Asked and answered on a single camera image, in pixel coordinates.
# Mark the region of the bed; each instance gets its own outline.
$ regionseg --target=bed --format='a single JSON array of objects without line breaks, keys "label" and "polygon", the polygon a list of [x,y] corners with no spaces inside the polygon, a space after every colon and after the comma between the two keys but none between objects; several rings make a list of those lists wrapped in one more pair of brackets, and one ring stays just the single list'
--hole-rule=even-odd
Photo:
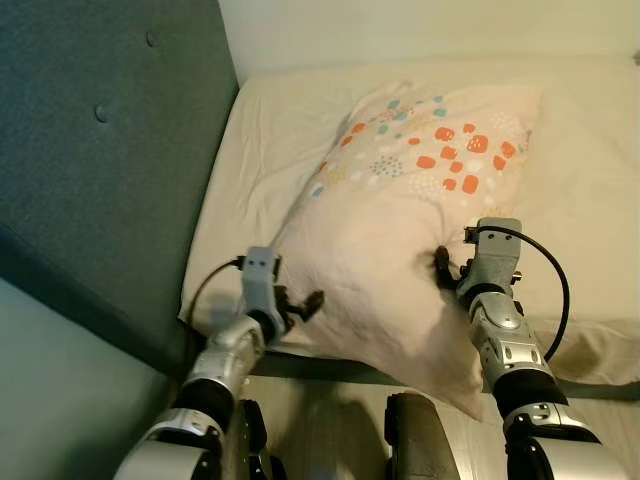
[{"label": "bed", "polygon": [[[571,284],[570,326],[552,367],[565,380],[640,380],[638,308],[637,73],[605,57],[434,57],[416,63],[306,70],[255,77],[242,87],[209,181],[183,285],[183,314],[202,279],[250,245],[269,244],[355,102],[397,79],[446,89],[530,81],[544,87],[541,113],[514,216],[562,263]],[[469,250],[453,252],[460,263]],[[523,249],[516,289],[543,345],[561,307],[553,270]],[[204,290],[195,326],[229,318],[237,273]],[[315,356],[292,332],[278,350]]]},{"label": "bed", "polygon": [[[372,7],[366,0],[220,3],[224,23],[218,2],[199,0],[188,5],[156,2],[154,8],[145,2],[122,1],[57,2],[53,7],[51,2],[30,0],[11,3],[0,19],[6,27],[0,28],[5,54],[0,98],[6,106],[0,114],[4,133],[0,276],[28,294],[11,288],[12,304],[3,304],[7,307],[3,320],[11,333],[3,337],[8,346],[3,351],[11,361],[5,362],[2,378],[12,387],[3,404],[12,419],[5,416],[2,422],[11,428],[15,420],[16,432],[22,432],[5,452],[11,461],[2,464],[3,478],[12,472],[19,478],[53,478],[57,471],[67,478],[69,468],[84,472],[80,463],[102,473],[117,466],[118,456],[128,448],[124,439],[135,441],[146,428],[143,417],[153,416],[154,408],[165,403],[160,392],[164,379],[179,381],[193,361],[185,358],[184,348],[191,343],[192,332],[176,321],[176,315],[207,183],[209,194],[191,251],[184,304],[198,277],[218,260],[241,253],[250,244],[269,242],[350,105],[366,89],[408,67],[260,77],[265,72],[461,52],[610,56],[620,60],[557,58],[539,59],[536,64],[523,58],[515,62],[520,65],[515,73],[546,77],[561,92],[570,92],[568,98],[576,102],[554,105],[577,120],[575,125],[594,132],[593,139],[585,139],[584,132],[580,137],[592,147],[599,139],[595,142],[599,147],[610,147],[602,151],[617,152],[601,158],[631,158],[635,148],[635,140],[628,143],[629,132],[637,128],[629,65],[638,48],[634,0],[377,2],[362,28],[352,27],[359,12]],[[345,14],[336,15],[338,9]],[[492,22],[478,22],[488,10]],[[527,28],[522,28],[522,18],[530,20]],[[414,74],[433,73],[433,62],[411,69]],[[541,64],[551,65],[550,70],[538,69]],[[338,77],[342,85],[329,83]],[[242,85],[247,78],[251,80],[237,99],[210,179],[238,82]],[[607,103],[598,98],[607,98]],[[603,125],[604,133],[598,130]],[[546,136],[554,137],[548,130]],[[582,369],[579,378],[584,382],[607,381],[620,363],[620,375],[614,371],[612,382],[623,382],[634,368],[638,370],[637,349],[630,354],[618,350],[620,344],[633,348],[638,330],[635,295],[630,293],[638,269],[629,250],[635,242],[637,217],[626,211],[635,211],[636,185],[633,191],[624,190],[626,181],[632,177],[635,181],[635,171],[625,168],[629,178],[620,182],[620,191],[609,188],[603,205],[595,205],[593,212],[580,210],[589,220],[581,228],[591,222],[599,228],[580,230],[583,242],[572,244],[582,252],[589,239],[606,242],[606,255],[600,255],[604,247],[591,242],[592,254],[577,260],[577,252],[574,255],[563,243],[568,228],[548,229],[545,212],[534,210],[535,204],[519,206],[525,229],[572,270],[574,320],[583,330],[590,325],[595,331],[590,337],[595,351],[611,350],[606,362],[600,359],[594,364],[605,373],[596,375],[597,369],[591,368],[588,377]],[[523,196],[527,189],[538,191],[533,178],[527,176]],[[238,188],[242,197],[236,195]],[[607,203],[621,201],[618,196],[623,194],[628,200],[624,208],[615,210]],[[623,223],[624,228],[615,225]],[[613,227],[603,230],[601,225]],[[525,282],[538,279],[540,285],[542,275],[555,282],[531,252],[525,251],[522,266]],[[582,278],[582,272],[588,275]],[[236,278],[226,277],[231,284]],[[545,322],[555,326],[557,289],[542,291],[548,305],[544,313],[536,305],[537,293],[527,293],[528,285],[519,286],[519,295],[530,318],[537,316],[539,326]],[[593,291],[597,295],[591,298]],[[237,292],[235,287],[212,285],[198,311],[199,328],[209,326],[207,309],[224,313]],[[569,335],[576,335],[572,330],[578,322],[573,324]],[[304,339],[294,340],[288,339],[286,351],[307,356],[271,352],[254,373],[393,382],[360,364],[309,356],[316,352]],[[16,358],[25,359],[20,363],[21,377],[16,376]],[[555,367],[558,371],[562,365]],[[571,372],[562,373],[576,378]],[[104,385],[85,395],[90,382],[84,379],[104,383],[109,375],[121,386]],[[38,381],[45,377],[48,383]],[[637,400],[640,383],[631,387],[625,389],[628,395],[621,395],[617,387],[602,395]],[[34,416],[29,409],[42,391],[47,392],[51,408]],[[570,392],[593,397],[603,390],[581,384],[572,385]],[[86,415],[78,416],[77,411],[92,420],[86,421]],[[119,423],[112,421],[114,415]],[[31,422],[25,424],[24,418]],[[34,428],[55,431],[56,422],[64,422],[66,432],[56,448],[46,441],[34,446]],[[83,440],[83,454],[78,456],[80,438],[97,442]],[[86,445],[95,448],[87,452]],[[38,465],[19,462],[22,452],[40,447],[44,457],[38,456],[42,459]],[[29,475],[25,468],[36,473]]]}]

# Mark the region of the polka dot pillow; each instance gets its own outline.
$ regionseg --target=polka dot pillow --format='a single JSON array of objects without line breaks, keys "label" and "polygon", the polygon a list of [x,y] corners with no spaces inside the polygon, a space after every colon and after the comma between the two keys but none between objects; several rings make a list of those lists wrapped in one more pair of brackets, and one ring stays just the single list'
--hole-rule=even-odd
[{"label": "polka dot pillow", "polygon": [[468,323],[436,287],[432,256],[478,217],[508,213],[539,97],[396,83],[359,102],[276,240],[292,297],[326,296],[293,335],[478,416]]}]

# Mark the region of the mattress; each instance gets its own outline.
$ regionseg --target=mattress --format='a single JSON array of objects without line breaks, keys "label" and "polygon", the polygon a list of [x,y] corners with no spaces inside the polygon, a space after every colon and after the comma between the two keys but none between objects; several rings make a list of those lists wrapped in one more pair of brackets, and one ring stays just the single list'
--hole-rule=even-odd
[{"label": "mattress", "polygon": [[[640,380],[638,94],[630,59],[448,57],[250,79],[213,168],[182,314],[211,270],[272,241],[357,100],[399,79],[429,82],[443,92],[491,83],[544,87],[513,215],[569,278],[570,323],[551,366],[570,381]],[[462,246],[452,255],[464,263],[473,250]],[[560,284],[546,260],[524,245],[519,269],[524,279],[515,295],[544,349],[560,315]],[[228,321],[239,294],[237,272],[216,277],[196,306],[196,328],[208,333]],[[280,348],[314,354],[312,340],[295,330]]]}]

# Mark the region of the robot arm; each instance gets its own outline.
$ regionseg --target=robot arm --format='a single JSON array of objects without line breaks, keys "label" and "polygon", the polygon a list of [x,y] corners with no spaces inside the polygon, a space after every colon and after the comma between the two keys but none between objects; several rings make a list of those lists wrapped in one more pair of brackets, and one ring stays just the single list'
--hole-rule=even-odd
[{"label": "robot arm", "polygon": [[[263,464],[259,452],[266,434],[258,435],[263,437],[257,442],[262,445],[241,447],[244,453],[237,451],[235,440],[233,445],[227,445],[231,443],[227,436],[242,384],[265,346],[277,342],[291,329],[290,313],[306,321],[324,301],[322,292],[314,292],[303,306],[290,305],[285,287],[275,285],[279,267],[280,257],[270,248],[249,249],[241,267],[242,313],[208,340],[173,405],[127,456],[116,480],[220,479],[223,448],[227,447],[234,450],[235,459],[247,463],[242,468],[244,473],[238,471],[233,478],[272,479],[270,466]],[[249,467],[254,473],[263,470],[264,476],[249,477]]]},{"label": "robot arm", "polygon": [[484,218],[467,229],[475,257],[463,267],[456,295],[471,318],[472,341],[503,418],[510,479],[626,479],[589,426],[571,409],[527,325],[511,285],[520,255],[514,219]]}]

